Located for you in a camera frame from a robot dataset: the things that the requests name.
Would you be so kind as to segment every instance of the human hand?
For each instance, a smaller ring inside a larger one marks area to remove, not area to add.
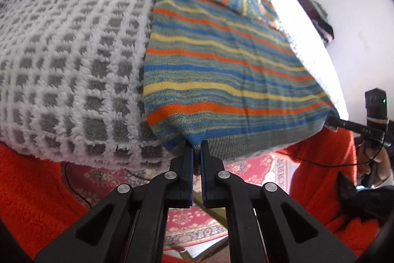
[[[357,151],[357,163],[365,163],[371,160],[379,150],[366,148],[365,144],[362,144]],[[389,159],[389,154],[385,148],[382,148],[379,154],[375,157],[374,161],[378,164],[378,169],[374,177],[373,186],[378,186],[385,182],[391,174],[391,163]],[[369,174],[371,168],[369,164],[358,165],[357,172],[360,175]]]

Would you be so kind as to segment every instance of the triangular cutout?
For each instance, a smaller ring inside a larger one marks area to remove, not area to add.
[[[318,236],[318,230],[310,225],[289,203],[282,203],[280,207],[292,231],[294,240],[298,244]]]
[[[77,230],[76,238],[91,246],[96,246],[104,233],[114,208],[112,204],[105,206],[96,216]]]

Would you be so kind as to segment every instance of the bed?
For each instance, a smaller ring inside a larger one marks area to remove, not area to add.
[[[337,74],[312,22],[297,0],[271,1],[292,50],[347,119]],[[173,155],[150,130],[141,98],[152,0],[0,4],[2,142],[53,161],[168,168]]]

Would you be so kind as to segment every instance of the silver screw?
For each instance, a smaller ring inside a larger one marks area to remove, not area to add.
[[[230,173],[227,172],[227,171],[220,171],[219,173],[217,173],[217,175],[218,175],[220,178],[229,178],[229,177],[230,177]]]
[[[267,183],[265,185],[265,189],[269,192],[275,192],[278,189],[278,186],[275,183]]]
[[[164,177],[167,180],[173,180],[174,178],[177,177],[177,173],[173,172],[173,171],[168,171],[166,174],[164,174]]]
[[[127,193],[128,191],[130,191],[130,186],[128,186],[127,184],[121,184],[118,186],[118,192],[119,193]]]

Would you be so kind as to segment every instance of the red fabric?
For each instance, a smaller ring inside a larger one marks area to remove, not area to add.
[[[323,129],[285,153],[324,164],[356,159],[353,137],[341,129],[337,133]],[[336,186],[338,170],[301,162],[293,176],[290,195],[360,255],[377,233],[378,222],[350,220],[341,212]],[[355,179],[355,167],[340,170]],[[85,212],[62,185],[59,163],[23,157],[0,145],[0,217],[31,258]],[[163,262],[184,261],[165,256]]]

